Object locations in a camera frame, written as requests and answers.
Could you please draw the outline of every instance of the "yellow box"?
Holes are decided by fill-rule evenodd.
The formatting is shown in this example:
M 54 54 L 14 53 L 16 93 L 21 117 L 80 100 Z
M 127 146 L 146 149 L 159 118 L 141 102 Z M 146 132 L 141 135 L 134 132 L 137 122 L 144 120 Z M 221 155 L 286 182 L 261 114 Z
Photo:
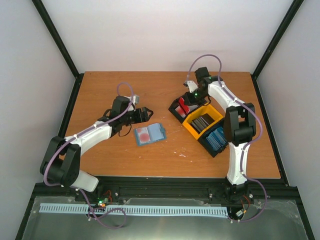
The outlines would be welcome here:
M 214 119 L 214 122 L 211 123 L 208 127 L 206 127 L 202 132 L 197 133 L 197 131 L 190 125 L 190 123 L 197 119 L 198 117 L 208 114 L 212 119 Z M 207 131 L 209 128 L 211 128 L 213 125 L 218 123 L 221 119 L 224 117 L 218 112 L 211 104 L 208 104 L 206 106 L 201 106 L 197 110 L 190 113 L 188 116 L 186 116 L 185 120 L 183 121 L 182 125 L 194 136 L 195 139 L 198 140 L 200 136 Z

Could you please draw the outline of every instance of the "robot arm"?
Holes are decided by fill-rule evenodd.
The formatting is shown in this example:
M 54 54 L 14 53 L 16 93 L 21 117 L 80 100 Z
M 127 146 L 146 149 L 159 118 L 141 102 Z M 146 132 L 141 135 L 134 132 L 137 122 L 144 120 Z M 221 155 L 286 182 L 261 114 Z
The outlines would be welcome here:
M 242 185 L 247 181 L 243 175 L 246 175 L 249 146 L 245 150 L 243 148 L 256 134 L 256 121 L 254 116 L 239 103 L 246 105 L 253 112 L 255 107 L 252 103 L 244 103 L 238 99 L 223 80 L 219 82 L 217 76 L 210 76 L 206 67 L 196 70 L 195 76 L 198 84 L 193 81 L 186 83 L 189 92 L 184 95 L 184 102 L 187 105 L 194 105 L 206 97 L 212 97 L 223 108 L 225 112 L 223 131 L 230 148 L 227 179 L 231 185 Z
M 60 155 L 64 156 L 64 159 L 60 159 L 58 155 L 52 162 L 47 178 L 64 187 L 80 188 L 93 192 L 99 180 L 80 170 L 81 156 L 96 144 L 119 133 L 123 126 L 147 122 L 153 115 L 153 112 L 146 107 L 136 108 L 136 104 L 139 103 L 139 96 L 137 95 L 133 96 L 132 105 L 128 108 L 130 99 L 130 97 L 126 96 L 117 96 L 113 101 L 112 108 L 105 111 L 103 116 L 91 127 L 82 131 L 82 133 L 85 133 L 65 138 L 59 136 L 52 138 L 40 167 L 41 174 L 45 174 L 49 161 L 57 149 L 71 139 L 74 139 L 60 152 Z M 128 108 L 128 111 L 124 115 L 115 121 L 104 124 L 110 119 L 119 116 L 126 108 Z

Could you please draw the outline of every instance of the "white enclosure wall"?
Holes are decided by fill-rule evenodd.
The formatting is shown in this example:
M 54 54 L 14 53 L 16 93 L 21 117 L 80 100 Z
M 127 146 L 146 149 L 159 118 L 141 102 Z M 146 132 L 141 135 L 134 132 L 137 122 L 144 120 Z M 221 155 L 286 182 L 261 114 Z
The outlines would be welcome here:
M 74 78 L 32 1 L 0 14 L 0 239 L 15 239 Z
M 80 72 L 253 72 L 292 0 L 43 0 Z M 213 59 L 198 65 L 217 70 Z
M 290 185 L 320 239 L 320 1 L 304 1 L 258 78 Z

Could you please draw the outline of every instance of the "red wire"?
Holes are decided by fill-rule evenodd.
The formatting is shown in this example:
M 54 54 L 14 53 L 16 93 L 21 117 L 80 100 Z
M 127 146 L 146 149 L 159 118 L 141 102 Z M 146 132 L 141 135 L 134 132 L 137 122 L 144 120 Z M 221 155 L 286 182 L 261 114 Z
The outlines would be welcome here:
M 248 209 L 249 207 L 250 207 L 250 201 L 249 201 L 249 199 L 247 198 L 247 196 L 246 195 L 243 195 L 243 197 L 245 198 L 245 200 L 248 202 L 248 207 L 246 208 L 246 209 Z

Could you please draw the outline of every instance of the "wooden table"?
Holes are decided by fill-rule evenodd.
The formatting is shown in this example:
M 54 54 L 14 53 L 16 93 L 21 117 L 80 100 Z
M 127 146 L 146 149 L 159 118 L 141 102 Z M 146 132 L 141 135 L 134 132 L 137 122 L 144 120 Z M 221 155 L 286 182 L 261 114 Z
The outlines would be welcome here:
M 275 178 L 280 174 L 265 128 L 261 109 L 249 72 L 223 72 L 228 88 L 241 100 L 251 102 L 263 122 L 263 136 L 254 143 L 248 154 L 247 175 L 252 178 Z M 183 86 L 185 72 L 86 72 L 79 90 L 67 129 L 67 136 L 92 125 L 111 108 L 120 82 L 132 85 L 140 96 L 137 108 L 154 111 L 149 122 L 135 124 L 133 129 L 162 123 L 167 139 L 145 146 L 137 146 L 133 130 L 125 137 L 103 141 L 81 158 L 80 169 L 100 176 L 163 176 L 224 178 L 229 168 L 229 147 L 212 158 L 209 153 L 168 111 L 174 99 L 187 91 Z M 130 95 L 125 85 L 121 95 Z M 212 100 L 212 105 L 223 115 L 222 108 Z

